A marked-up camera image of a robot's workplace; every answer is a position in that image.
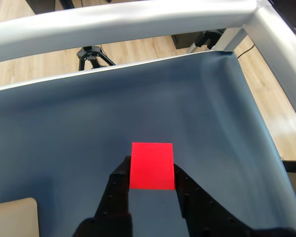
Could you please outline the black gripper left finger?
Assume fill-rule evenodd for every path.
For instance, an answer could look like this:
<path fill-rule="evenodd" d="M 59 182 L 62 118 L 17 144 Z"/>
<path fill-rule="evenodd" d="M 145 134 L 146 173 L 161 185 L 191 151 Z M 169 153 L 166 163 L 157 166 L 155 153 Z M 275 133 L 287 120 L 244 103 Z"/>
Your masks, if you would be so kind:
<path fill-rule="evenodd" d="M 75 237 L 131 237 L 132 217 L 129 213 L 128 192 L 131 157 L 109 176 L 107 186 L 95 215 L 82 221 Z"/>

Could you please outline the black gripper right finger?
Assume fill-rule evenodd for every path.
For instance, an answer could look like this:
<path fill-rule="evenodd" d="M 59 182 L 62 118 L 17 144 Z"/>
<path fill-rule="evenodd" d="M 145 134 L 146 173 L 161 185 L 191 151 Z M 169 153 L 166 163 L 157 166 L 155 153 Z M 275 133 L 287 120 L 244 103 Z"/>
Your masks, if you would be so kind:
<path fill-rule="evenodd" d="M 181 215 L 191 237 L 251 237 L 252 229 L 233 216 L 181 168 L 174 165 Z"/>

